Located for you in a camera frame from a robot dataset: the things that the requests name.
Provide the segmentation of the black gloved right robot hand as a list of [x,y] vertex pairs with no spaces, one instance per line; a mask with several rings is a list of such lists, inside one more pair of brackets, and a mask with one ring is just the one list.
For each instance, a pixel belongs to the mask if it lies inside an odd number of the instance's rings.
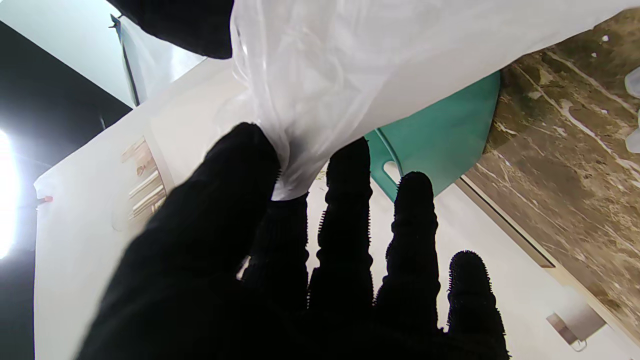
[[210,59],[233,57],[233,0],[110,0],[146,34]]

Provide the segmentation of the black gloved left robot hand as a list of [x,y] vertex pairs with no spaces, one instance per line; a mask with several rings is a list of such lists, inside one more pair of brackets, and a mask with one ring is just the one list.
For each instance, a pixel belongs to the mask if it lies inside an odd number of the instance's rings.
[[448,330],[438,326],[438,219],[426,174],[400,180],[374,293],[366,139],[329,160],[311,273],[307,195],[272,200],[279,172],[257,125],[218,140],[130,242],[76,359],[510,359],[473,251],[450,261]]

